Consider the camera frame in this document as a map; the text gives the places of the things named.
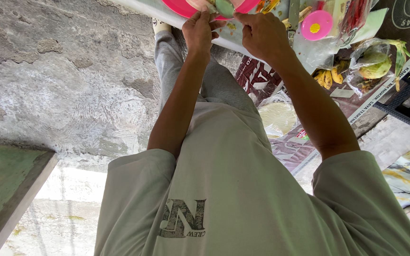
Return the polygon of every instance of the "flatbread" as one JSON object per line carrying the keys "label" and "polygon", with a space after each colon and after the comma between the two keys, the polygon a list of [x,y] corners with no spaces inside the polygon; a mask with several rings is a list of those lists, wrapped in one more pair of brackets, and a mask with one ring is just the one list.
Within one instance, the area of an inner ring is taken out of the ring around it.
{"label": "flatbread", "polygon": [[[210,13],[218,13],[218,10],[215,6],[216,0],[186,0],[192,7],[197,10],[202,11],[205,8],[208,8]],[[231,0],[235,8],[238,8],[242,5],[245,0]]]}
{"label": "flatbread", "polygon": [[203,11],[204,9],[208,8],[210,13],[217,13],[218,10],[216,9],[216,6],[214,6],[212,3],[208,2],[207,0],[186,0],[192,7],[199,11]]}
{"label": "flatbread", "polygon": [[273,102],[258,110],[269,138],[282,137],[298,125],[297,114],[290,103]]}

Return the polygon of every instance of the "gray sweatpants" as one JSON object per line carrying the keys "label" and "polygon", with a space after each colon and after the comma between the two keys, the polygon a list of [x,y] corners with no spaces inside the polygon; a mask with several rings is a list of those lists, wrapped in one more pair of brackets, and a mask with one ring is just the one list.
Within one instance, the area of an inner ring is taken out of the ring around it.
{"label": "gray sweatpants", "polygon": [[[156,39],[154,61],[161,79],[159,106],[159,113],[161,113],[183,66],[183,57],[172,33],[161,31],[154,38]],[[259,114],[251,98],[236,82],[230,71],[213,57],[206,67],[197,101],[224,103],[240,110]]]}

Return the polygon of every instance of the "white sneaker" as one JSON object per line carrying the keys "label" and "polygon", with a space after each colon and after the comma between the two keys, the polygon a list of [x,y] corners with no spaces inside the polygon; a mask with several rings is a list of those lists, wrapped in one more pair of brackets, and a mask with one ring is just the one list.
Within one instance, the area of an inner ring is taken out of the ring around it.
{"label": "white sneaker", "polygon": [[153,30],[154,30],[154,34],[156,35],[158,32],[160,31],[168,31],[168,32],[172,32],[172,26],[162,22],[160,20],[154,19],[153,18]]}

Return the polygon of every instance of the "hand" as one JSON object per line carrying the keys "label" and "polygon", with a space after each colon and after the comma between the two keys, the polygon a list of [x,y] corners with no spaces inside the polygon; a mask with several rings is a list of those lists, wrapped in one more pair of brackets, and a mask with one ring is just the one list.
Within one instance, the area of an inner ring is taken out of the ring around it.
{"label": "hand", "polygon": [[236,12],[234,17],[244,25],[243,47],[254,57],[271,65],[281,56],[287,59],[295,56],[289,46],[286,26],[274,14]]}
{"label": "hand", "polygon": [[210,15],[208,10],[197,11],[185,22],[182,30],[188,46],[188,54],[201,54],[210,58],[211,40],[219,37],[217,32],[212,31],[225,26],[224,20],[209,22],[214,18],[215,16]]}

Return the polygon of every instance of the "sleeve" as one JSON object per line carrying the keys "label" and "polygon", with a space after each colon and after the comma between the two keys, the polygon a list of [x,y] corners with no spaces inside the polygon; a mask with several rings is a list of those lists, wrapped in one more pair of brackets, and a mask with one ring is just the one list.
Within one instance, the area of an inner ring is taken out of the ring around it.
{"label": "sleeve", "polygon": [[162,149],[120,157],[108,165],[94,255],[139,255],[168,192],[174,156]]}
{"label": "sleeve", "polygon": [[353,151],[324,160],[312,185],[365,254],[410,255],[410,221],[373,154]]}

